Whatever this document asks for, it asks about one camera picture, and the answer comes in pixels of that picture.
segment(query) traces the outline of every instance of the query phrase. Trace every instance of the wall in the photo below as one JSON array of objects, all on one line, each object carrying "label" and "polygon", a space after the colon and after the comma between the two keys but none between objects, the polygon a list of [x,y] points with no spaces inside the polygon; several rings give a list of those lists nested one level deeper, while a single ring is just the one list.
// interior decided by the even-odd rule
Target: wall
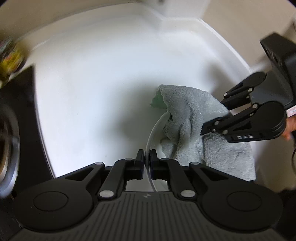
[{"label": "wall", "polygon": [[137,0],[7,0],[0,7],[0,33],[15,38],[58,19],[92,8]]},{"label": "wall", "polygon": [[142,0],[169,18],[201,18],[210,0]]},{"label": "wall", "polygon": [[264,56],[260,39],[284,34],[295,13],[287,0],[211,0],[202,19],[252,66]]}]

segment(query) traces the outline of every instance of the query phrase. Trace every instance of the microfiber towel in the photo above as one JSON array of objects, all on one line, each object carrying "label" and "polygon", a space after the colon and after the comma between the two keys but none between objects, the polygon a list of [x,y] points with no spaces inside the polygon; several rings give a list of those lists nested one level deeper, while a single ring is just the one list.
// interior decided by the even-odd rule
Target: microfiber towel
[{"label": "microfiber towel", "polygon": [[248,142],[228,143],[218,133],[200,136],[202,124],[229,113],[228,109],[206,91],[195,88],[160,85],[152,107],[164,108],[170,119],[161,140],[168,158],[188,166],[197,161],[232,176],[255,180],[255,165]]}]

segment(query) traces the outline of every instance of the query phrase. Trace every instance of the circular pad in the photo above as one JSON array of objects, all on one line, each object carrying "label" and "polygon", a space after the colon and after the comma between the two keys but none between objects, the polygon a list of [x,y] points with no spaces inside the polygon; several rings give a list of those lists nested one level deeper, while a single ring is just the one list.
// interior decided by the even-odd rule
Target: circular pad
[{"label": "circular pad", "polygon": [[251,192],[239,191],[227,197],[230,207],[239,211],[254,211],[261,205],[261,198]]},{"label": "circular pad", "polygon": [[41,211],[56,211],[66,205],[68,197],[56,191],[49,191],[39,194],[35,197],[33,203]]}]

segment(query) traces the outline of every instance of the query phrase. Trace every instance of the person's hand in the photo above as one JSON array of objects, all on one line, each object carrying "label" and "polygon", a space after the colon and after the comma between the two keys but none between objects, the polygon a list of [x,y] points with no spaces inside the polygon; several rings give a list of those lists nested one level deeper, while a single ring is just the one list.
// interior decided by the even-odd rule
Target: person's hand
[{"label": "person's hand", "polygon": [[296,131],[296,115],[286,119],[286,128],[282,136],[288,141],[291,139],[291,132]]}]

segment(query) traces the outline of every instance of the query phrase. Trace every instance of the white label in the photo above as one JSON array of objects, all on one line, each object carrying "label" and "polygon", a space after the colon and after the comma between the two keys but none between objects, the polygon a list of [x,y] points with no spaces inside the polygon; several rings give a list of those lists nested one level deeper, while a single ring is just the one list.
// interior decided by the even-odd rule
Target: white label
[{"label": "white label", "polygon": [[295,115],[296,114],[296,105],[294,105],[290,109],[287,109],[286,110],[286,113],[287,113],[287,117],[290,117],[292,115]]}]

